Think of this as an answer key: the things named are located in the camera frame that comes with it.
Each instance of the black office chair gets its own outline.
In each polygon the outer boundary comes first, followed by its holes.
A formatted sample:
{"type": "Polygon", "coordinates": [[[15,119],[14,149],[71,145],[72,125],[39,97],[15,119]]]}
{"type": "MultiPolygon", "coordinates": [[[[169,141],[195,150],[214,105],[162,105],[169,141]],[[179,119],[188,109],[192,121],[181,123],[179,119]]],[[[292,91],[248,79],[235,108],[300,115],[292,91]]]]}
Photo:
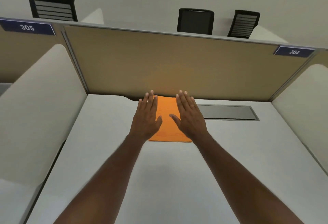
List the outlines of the black office chair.
{"type": "Polygon", "coordinates": [[[257,26],[260,13],[248,10],[235,10],[234,20],[228,36],[248,39],[257,26]]]}
{"type": "Polygon", "coordinates": [[[212,35],[214,12],[211,10],[187,9],[179,10],[179,32],[212,35]]]}
{"type": "Polygon", "coordinates": [[[29,0],[33,17],[77,22],[74,0],[29,0]]]}

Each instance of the orange paper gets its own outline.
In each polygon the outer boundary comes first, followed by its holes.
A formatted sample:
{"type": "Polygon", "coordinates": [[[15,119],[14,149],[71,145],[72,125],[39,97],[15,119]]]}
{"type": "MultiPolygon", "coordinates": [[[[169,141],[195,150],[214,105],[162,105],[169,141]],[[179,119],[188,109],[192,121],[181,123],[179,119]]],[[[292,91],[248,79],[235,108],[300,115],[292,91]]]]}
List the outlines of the orange paper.
{"type": "Polygon", "coordinates": [[[162,116],[163,123],[159,131],[152,136],[149,141],[165,141],[165,142],[191,142],[191,139],[179,130],[169,114],[175,114],[180,118],[176,99],[171,97],[158,96],[158,104],[156,111],[156,119],[162,116]]]}

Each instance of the blue sign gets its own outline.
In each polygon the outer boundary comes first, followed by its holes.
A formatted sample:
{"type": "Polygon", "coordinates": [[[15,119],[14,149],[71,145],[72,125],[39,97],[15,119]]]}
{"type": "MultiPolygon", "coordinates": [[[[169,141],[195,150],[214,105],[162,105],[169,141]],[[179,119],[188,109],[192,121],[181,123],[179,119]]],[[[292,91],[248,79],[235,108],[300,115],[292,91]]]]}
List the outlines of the blue sign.
{"type": "Polygon", "coordinates": [[[303,48],[303,47],[288,47],[279,46],[274,52],[274,55],[278,56],[297,56],[297,57],[309,57],[315,49],[303,48]]]}
{"type": "Polygon", "coordinates": [[[42,35],[56,35],[50,23],[0,19],[0,25],[2,26],[4,31],[14,31],[42,35]]]}

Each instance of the orange envelope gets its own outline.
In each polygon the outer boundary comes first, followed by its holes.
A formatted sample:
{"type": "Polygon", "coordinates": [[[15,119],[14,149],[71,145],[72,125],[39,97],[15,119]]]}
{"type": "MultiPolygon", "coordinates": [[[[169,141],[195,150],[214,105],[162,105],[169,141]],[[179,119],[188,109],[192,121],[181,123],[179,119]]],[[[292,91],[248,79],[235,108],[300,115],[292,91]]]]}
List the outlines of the orange envelope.
{"type": "Polygon", "coordinates": [[[161,115],[163,123],[159,131],[149,141],[191,142],[191,139],[187,138],[176,126],[173,119],[169,116],[170,113],[180,118],[175,98],[158,96],[156,119],[161,115]]]}

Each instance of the person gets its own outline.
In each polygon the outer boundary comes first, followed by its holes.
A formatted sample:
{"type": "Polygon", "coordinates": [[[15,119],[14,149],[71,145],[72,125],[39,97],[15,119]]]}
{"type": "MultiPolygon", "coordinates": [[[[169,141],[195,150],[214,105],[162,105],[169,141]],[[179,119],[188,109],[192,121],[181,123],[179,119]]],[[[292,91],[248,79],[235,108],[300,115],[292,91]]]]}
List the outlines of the person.
{"type": "MultiPolygon", "coordinates": [[[[113,224],[143,144],[162,124],[156,120],[157,95],[153,91],[139,100],[129,134],[91,180],[70,202],[54,224],[113,224]]],[[[241,224],[303,223],[242,164],[209,134],[195,99],[179,91],[176,103],[180,118],[170,114],[178,128],[199,149],[229,205],[241,224]]]]}

